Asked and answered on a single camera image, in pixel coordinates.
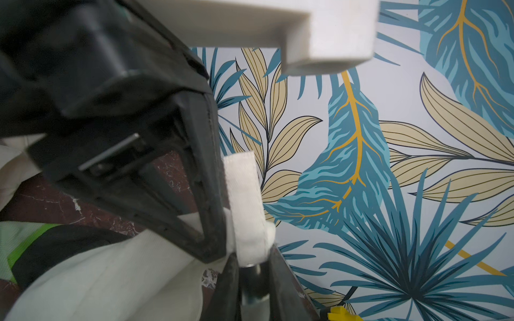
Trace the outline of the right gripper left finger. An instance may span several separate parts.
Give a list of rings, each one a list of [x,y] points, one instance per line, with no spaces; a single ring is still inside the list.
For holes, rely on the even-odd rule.
[[[235,253],[230,254],[223,272],[218,276],[214,294],[200,318],[201,321],[241,320],[239,274],[237,256]]]

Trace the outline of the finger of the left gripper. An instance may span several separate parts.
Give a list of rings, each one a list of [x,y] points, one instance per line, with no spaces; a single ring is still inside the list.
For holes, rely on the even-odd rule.
[[[209,259],[203,229],[185,221],[194,200],[171,188],[153,164],[158,153],[138,136],[47,136],[29,148],[29,156],[64,192],[154,231],[194,258]]]
[[[227,201],[224,168],[219,146],[217,108],[211,94],[180,92],[176,104],[186,131],[183,164],[203,229],[203,239],[192,255],[203,263],[226,256]]]

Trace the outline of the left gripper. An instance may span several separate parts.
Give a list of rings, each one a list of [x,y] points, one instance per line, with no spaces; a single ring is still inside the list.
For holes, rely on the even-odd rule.
[[[1,136],[48,177],[121,176],[170,150],[213,169],[213,97],[199,58],[136,1],[1,2]]]

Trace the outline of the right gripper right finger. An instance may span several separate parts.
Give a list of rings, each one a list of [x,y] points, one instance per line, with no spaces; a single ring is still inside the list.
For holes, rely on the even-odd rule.
[[[319,320],[319,313],[277,246],[269,256],[270,320]]]

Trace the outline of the white perforated cap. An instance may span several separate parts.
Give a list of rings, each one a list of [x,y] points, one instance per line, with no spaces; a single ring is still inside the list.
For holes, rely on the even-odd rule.
[[[275,227],[264,216],[254,155],[225,157],[230,207],[227,255],[202,263],[146,230],[75,255],[21,290],[7,320],[199,320],[202,276],[223,272],[235,253],[240,272],[269,260]]]

